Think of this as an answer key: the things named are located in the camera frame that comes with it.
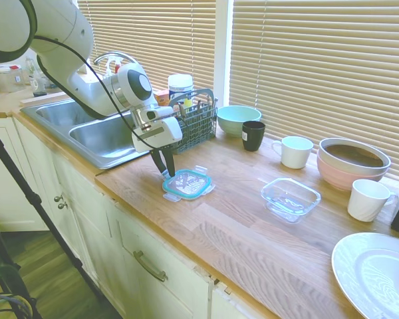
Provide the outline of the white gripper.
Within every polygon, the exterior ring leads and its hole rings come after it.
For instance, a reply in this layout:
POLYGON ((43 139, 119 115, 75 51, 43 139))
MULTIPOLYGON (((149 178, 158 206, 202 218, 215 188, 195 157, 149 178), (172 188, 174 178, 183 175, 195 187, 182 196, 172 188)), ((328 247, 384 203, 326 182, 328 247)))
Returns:
POLYGON ((169 173, 170 177, 173 177, 176 174, 173 151, 170 148, 164 149, 165 165, 160 151, 153 150, 153 148, 160 148, 180 141, 183 134, 179 122, 175 117, 168 117, 152 122, 150 125, 151 127, 146 130, 134 129, 134 133, 132 133, 133 145, 138 153, 151 150, 151 157, 160 173, 163 176, 169 173))

